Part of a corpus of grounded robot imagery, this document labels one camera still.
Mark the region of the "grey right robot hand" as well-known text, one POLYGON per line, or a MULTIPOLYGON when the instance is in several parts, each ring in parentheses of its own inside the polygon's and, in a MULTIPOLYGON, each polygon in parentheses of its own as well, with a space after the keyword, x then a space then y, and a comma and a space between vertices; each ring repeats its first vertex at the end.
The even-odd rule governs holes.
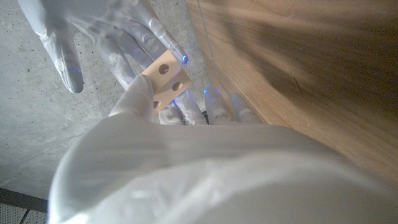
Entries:
POLYGON ((33 31, 49 54, 68 91, 80 93, 83 77, 74 38, 82 33, 123 88, 136 74, 129 54, 143 69, 165 51, 181 64, 189 59, 159 20, 149 1, 142 0, 19 0, 33 31))

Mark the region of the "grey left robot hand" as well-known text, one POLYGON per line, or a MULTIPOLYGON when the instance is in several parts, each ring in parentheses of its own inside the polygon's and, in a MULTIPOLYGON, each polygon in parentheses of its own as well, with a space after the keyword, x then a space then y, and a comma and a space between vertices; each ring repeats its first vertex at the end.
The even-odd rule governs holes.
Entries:
POLYGON ((152 121, 139 75, 54 175, 50 223, 396 223, 397 187, 282 126, 152 121))

